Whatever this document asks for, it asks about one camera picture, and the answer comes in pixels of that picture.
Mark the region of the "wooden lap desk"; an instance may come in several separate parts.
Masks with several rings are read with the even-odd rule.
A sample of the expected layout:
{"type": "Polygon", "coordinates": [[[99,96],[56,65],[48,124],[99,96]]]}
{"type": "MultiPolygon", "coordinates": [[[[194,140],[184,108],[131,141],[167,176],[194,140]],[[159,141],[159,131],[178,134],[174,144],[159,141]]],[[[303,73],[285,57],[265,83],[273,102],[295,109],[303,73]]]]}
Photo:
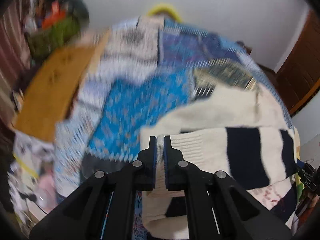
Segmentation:
{"type": "Polygon", "coordinates": [[[33,77],[21,111],[13,123],[16,131],[52,142],[55,125],[68,115],[74,94],[89,70],[95,70],[110,37],[106,29],[93,41],[91,33],[74,44],[56,49],[33,77]]]}

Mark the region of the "dark green plush toy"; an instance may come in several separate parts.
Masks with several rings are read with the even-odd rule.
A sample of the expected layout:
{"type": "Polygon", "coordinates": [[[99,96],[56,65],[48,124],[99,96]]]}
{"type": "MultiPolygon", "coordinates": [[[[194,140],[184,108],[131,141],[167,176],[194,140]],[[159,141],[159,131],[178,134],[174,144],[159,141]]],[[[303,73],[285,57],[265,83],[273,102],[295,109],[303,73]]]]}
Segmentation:
{"type": "Polygon", "coordinates": [[[80,23],[80,28],[85,29],[89,25],[89,12],[83,0],[62,0],[68,15],[73,16],[80,23]]]}

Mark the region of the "blue patchwork bed cover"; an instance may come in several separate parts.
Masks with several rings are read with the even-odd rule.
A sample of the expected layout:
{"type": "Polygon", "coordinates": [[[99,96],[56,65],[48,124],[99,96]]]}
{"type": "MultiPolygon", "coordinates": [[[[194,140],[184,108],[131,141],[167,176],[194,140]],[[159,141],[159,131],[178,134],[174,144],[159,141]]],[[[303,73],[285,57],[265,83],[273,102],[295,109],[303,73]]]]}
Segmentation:
{"type": "Polygon", "coordinates": [[[140,130],[155,125],[216,86],[264,85],[292,120],[274,85],[233,41],[160,17],[115,25],[98,61],[85,75],[71,116],[56,124],[54,179],[59,199],[96,170],[135,161],[140,130]]]}

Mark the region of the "brown wooden door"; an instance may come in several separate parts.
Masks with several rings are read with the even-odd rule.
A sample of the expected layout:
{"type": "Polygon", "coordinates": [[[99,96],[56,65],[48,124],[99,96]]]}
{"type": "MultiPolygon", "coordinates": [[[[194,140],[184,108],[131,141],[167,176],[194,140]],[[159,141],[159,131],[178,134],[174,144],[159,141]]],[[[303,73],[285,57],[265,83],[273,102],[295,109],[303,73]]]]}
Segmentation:
{"type": "Polygon", "coordinates": [[[294,48],[276,74],[278,92],[290,115],[319,91],[319,39],[319,17],[310,10],[294,48]]]}

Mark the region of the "orange red box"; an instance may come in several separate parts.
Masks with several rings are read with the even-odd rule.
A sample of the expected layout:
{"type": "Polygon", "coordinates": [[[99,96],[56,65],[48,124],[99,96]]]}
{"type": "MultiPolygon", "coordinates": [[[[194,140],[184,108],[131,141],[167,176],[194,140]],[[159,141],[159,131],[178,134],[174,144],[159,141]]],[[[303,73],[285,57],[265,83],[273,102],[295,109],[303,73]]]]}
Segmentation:
{"type": "Polygon", "coordinates": [[[58,0],[53,1],[51,3],[51,10],[49,14],[45,16],[44,20],[41,23],[41,28],[48,29],[55,23],[66,18],[66,15],[67,11],[60,8],[60,3],[58,2],[58,0]]]}

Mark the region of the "cream and navy striped sweater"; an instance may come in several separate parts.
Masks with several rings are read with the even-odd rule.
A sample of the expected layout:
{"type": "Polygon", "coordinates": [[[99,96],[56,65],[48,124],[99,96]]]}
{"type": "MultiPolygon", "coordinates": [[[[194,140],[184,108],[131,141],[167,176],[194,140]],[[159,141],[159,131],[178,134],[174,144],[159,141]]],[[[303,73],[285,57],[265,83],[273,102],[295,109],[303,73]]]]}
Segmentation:
{"type": "Polygon", "coordinates": [[[156,187],[142,194],[142,223],[151,237],[188,239],[182,191],[165,188],[163,137],[186,161],[214,173],[225,171],[264,207],[291,227],[297,204],[296,149],[279,102],[264,86],[253,90],[216,86],[140,130],[140,147],[158,140],[156,187]]]}

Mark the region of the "pink striped curtain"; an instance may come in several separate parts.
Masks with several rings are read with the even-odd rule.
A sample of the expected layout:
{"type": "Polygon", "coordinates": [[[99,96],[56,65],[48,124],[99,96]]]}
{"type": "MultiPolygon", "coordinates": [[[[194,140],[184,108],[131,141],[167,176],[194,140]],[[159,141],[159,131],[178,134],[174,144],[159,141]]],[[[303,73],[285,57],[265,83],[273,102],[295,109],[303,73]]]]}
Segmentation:
{"type": "Polygon", "coordinates": [[[30,49],[23,21],[30,0],[12,0],[1,16],[1,120],[8,124],[15,115],[10,96],[19,76],[30,68],[30,49]]]}

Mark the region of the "yellow curved foam tube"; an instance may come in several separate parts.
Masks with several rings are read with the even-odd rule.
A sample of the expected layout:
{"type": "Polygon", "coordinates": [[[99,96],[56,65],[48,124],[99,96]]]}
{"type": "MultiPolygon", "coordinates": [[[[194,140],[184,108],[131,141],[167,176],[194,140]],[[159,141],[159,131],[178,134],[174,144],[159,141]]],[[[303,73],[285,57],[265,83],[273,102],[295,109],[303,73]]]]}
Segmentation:
{"type": "Polygon", "coordinates": [[[146,14],[148,16],[164,14],[169,16],[172,20],[175,20],[176,22],[183,22],[178,11],[169,3],[158,3],[155,6],[153,6],[146,14]]]}

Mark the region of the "green fabric storage bag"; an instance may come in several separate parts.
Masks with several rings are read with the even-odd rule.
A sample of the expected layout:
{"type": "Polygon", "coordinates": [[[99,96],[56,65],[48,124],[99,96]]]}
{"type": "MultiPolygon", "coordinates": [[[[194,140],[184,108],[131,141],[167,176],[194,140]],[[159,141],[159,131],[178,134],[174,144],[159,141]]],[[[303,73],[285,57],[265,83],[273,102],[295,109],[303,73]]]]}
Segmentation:
{"type": "Polygon", "coordinates": [[[80,32],[80,23],[73,16],[57,22],[46,30],[38,30],[27,34],[31,57],[35,60],[44,60],[55,49],[61,48],[73,36],[80,32]]]}

